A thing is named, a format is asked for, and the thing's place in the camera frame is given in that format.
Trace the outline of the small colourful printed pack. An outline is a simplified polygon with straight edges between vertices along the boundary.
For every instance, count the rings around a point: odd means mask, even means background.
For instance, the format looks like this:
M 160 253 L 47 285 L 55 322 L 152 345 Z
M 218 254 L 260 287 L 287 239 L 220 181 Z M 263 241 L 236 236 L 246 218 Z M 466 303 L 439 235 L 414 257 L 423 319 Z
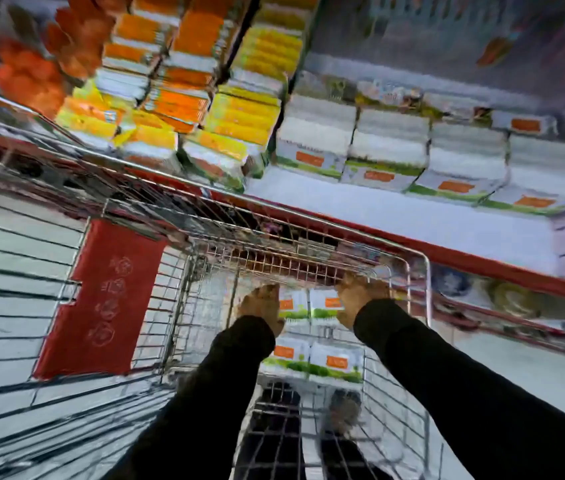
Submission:
M 385 79 L 357 82 L 355 102 L 359 106 L 377 106 L 400 111 L 419 111 L 422 90 Z

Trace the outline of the pile of orange bags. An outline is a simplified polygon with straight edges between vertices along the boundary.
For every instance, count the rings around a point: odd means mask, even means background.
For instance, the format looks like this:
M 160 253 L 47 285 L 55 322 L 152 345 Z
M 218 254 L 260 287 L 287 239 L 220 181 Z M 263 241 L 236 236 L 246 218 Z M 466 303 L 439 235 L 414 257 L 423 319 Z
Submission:
M 54 120 L 80 85 L 102 66 L 115 17 L 105 8 L 110 0 L 67 0 L 51 19 L 25 35 L 0 35 L 0 94 Z M 126 0 L 121 1 L 126 7 Z

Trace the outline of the person's left forearm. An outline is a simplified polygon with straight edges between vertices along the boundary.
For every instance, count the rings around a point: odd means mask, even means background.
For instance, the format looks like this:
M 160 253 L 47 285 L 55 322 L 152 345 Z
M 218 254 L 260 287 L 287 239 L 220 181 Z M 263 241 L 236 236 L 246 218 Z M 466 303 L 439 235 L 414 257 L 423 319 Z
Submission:
M 259 366 L 275 347 L 273 327 L 243 315 L 219 333 L 185 385 L 101 480 L 228 480 Z

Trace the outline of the white packet with orange label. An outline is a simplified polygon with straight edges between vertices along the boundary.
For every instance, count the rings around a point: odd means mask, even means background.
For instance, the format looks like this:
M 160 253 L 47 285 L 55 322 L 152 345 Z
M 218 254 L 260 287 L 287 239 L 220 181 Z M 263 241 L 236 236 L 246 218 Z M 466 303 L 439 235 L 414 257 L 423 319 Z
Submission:
M 344 311 L 342 302 L 335 288 L 309 290 L 310 317 L 323 323 L 337 322 L 337 316 Z
M 310 347 L 308 379 L 323 385 L 361 389 L 364 382 L 364 350 L 314 342 Z
M 280 336 L 273 352 L 263 359 L 259 373 L 280 379 L 306 379 L 309 376 L 310 343 Z
M 285 321 L 305 321 L 310 318 L 309 298 L 305 289 L 280 288 L 279 318 Z

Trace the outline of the red cart seat flap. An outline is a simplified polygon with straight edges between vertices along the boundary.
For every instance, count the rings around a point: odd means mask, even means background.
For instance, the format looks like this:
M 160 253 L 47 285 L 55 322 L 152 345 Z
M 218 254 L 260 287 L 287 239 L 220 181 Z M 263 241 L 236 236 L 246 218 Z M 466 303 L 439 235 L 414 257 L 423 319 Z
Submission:
M 34 379 L 130 373 L 165 246 L 128 227 L 91 220 L 70 276 L 79 291 L 58 307 Z

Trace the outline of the white red-edged store shelf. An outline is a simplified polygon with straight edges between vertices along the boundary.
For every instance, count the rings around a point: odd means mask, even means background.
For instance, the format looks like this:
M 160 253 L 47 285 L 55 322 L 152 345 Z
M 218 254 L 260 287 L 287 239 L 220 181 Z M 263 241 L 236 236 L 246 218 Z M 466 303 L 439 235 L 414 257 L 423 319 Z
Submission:
M 267 169 L 263 179 L 250 180 L 246 194 L 222 192 L 144 168 L 131 176 L 149 177 L 150 190 L 164 190 L 169 196 L 198 198 L 203 203 L 213 203 L 217 197 L 230 209 L 242 205 L 283 221 L 313 219 L 320 228 L 339 225 L 390 246 L 419 251 L 436 264 L 565 297 L 550 224 L 542 219 L 329 183 L 277 167 Z
M 522 319 L 434 293 L 433 319 L 464 333 L 486 333 L 565 356 L 565 330 Z

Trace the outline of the person's brown shoe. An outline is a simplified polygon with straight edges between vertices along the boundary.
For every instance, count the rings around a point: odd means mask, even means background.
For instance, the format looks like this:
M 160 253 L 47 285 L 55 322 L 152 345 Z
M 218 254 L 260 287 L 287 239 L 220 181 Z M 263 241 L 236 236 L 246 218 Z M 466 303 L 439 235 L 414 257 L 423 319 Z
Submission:
M 335 390 L 323 420 L 323 431 L 329 435 L 348 435 L 358 425 L 361 410 L 362 401 L 357 391 Z

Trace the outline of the person's right forearm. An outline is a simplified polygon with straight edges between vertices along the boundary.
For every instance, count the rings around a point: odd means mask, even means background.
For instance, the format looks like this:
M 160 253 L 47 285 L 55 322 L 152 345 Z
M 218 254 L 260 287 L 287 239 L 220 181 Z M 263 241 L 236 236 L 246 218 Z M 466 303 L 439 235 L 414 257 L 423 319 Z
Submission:
M 565 413 L 447 343 L 391 299 L 358 312 L 357 338 L 429 412 L 474 480 L 565 480 Z

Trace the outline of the stacks of white tissue packs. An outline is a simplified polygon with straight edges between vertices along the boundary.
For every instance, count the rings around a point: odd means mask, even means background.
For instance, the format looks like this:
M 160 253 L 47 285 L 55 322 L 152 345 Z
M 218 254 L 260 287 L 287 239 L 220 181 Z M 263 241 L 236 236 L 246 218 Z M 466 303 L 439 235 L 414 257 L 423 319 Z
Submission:
M 342 184 L 531 216 L 565 212 L 559 132 L 537 137 L 432 121 L 421 106 L 402 112 L 294 95 L 273 155 L 280 167 Z

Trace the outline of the orange hanging packet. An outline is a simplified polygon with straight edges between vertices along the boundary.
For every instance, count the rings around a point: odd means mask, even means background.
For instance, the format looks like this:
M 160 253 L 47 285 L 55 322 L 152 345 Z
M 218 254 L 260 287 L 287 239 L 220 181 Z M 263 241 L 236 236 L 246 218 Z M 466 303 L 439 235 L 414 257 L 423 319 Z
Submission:
M 507 38 L 496 37 L 491 39 L 482 55 L 476 61 L 478 67 L 487 67 L 497 64 L 500 60 L 505 58 L 511 50 L 513 42 Z

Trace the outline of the person's right hand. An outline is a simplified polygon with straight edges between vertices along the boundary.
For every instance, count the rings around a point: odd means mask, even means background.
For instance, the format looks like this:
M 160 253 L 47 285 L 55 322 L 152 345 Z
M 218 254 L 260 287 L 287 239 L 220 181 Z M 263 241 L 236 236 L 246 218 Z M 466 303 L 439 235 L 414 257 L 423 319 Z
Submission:
M 353 325 L 355 323 L 356 317 L 369 302 L 375 299 L 388 299 L 391 297 L 391 290 L 389 287 L 389 295 L 388 296 L 370 296 L 364 293 L 354 293 L 354 292 L 347 292 L 343 294 L 339 294 L 340 300 L 342 302 L 342 306 L 344 307 L 344 311 L 340 312 L 337 316 L 338 321 L 348 330 L 353 330 Z

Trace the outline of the small grey green pack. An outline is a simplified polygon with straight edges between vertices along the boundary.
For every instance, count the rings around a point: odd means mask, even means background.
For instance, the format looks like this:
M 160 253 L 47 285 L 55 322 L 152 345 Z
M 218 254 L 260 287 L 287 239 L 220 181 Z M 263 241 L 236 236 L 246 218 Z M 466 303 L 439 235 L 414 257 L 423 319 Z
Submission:
M 303 70 L 296 76 L 291 94 L 354 105 L 357 86 L 346 78 Z

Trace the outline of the person's left hand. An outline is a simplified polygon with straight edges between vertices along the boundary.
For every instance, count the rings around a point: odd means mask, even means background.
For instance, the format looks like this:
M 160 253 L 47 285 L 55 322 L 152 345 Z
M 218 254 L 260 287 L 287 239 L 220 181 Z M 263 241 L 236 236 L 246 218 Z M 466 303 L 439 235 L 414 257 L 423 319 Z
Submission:
M 240 319 L 246 316 L 262 318 L 269 326 L 274 337 L 278 338 L 285 326 L 285 320 L 279 318 L 278 311 L 279 304 L 265 303 L 264 301 L 247 304 L 241 304 L 240 302 L 237 308 L 236 318 Z

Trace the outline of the blue and white round item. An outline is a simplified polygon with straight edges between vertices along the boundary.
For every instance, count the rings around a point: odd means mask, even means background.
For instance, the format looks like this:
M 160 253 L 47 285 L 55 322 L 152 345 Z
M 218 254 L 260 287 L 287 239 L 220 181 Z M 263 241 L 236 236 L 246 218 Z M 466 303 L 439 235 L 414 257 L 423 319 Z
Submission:
M 447 298 L 464 297 L 473 285 L 470 274 L 438 265 L 432 268 L 431 282 L 433 289 Z

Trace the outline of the person's black trouser legs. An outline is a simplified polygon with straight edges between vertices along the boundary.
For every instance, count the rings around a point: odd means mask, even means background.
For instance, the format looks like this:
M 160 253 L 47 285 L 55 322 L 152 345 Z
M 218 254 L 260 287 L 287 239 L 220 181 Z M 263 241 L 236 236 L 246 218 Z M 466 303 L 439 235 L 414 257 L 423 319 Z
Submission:
M 302 452 L 301 395 L 290 383 L 271 382 L 264 387 L 259 403 L 238 452 L 234 480 L 309 480 Z M 318 441 L 324 480 L 395 480 L 366 460 L 349 434 L 325 433 L 326 413 Z

